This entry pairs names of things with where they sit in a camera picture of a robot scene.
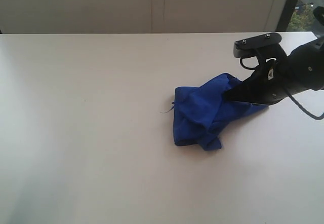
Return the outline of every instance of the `table surface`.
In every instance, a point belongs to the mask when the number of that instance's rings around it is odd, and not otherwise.
[[[1,35],[0,223],[323,223],[324,121],[285,99],[204,152],[160,113],[178,86],[247,78],[232,47],[254,35]],[[297,98],[323,110],[323,92]]]

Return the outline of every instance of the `white wall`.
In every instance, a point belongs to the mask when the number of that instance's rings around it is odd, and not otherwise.
[[[275,30],[286,0],[0,0],[3,33]]]

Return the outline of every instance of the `blue towel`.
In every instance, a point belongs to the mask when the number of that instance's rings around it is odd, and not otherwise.
[[[220,149],[222,145],[218,135],[231,121],[267,107],[223,100],[223,92],[240,83],[232,75],[223,73],[200,87],[176,88],[173,122],[175,144],[199,144],[205,151]]]

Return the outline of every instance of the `tree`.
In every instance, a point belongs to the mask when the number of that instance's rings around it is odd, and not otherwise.
[[[309,5],[304,5],[303,11],[297,14],[294,11],[287,31],[308,31],[314,22],[312,8]]]

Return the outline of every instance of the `blue cloth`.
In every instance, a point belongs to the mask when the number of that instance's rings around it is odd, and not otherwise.
[[[232,75],[223,73],[200,87],[176,88],[173,122],[175,144],[199,144],[205,151],[220,149],[222,145],[218,135],[231,121],[267,107],[223,100],[223,92],[240,83]]]

